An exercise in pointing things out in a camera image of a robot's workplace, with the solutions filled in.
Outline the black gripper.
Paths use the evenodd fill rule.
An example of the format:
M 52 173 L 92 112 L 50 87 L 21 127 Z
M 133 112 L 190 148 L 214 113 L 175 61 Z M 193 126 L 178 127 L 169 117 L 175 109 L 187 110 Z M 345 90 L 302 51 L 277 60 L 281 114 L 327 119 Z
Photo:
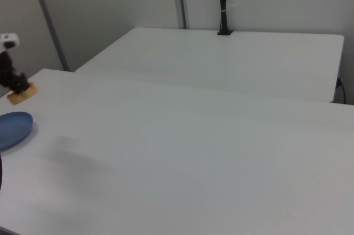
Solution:
M 24 73 L 18 76 L 14 73 L 12 60 L 6 51 L 1 53 L 1 85 L 12 92 L 24 92 L 29 88 L 28 80 Z

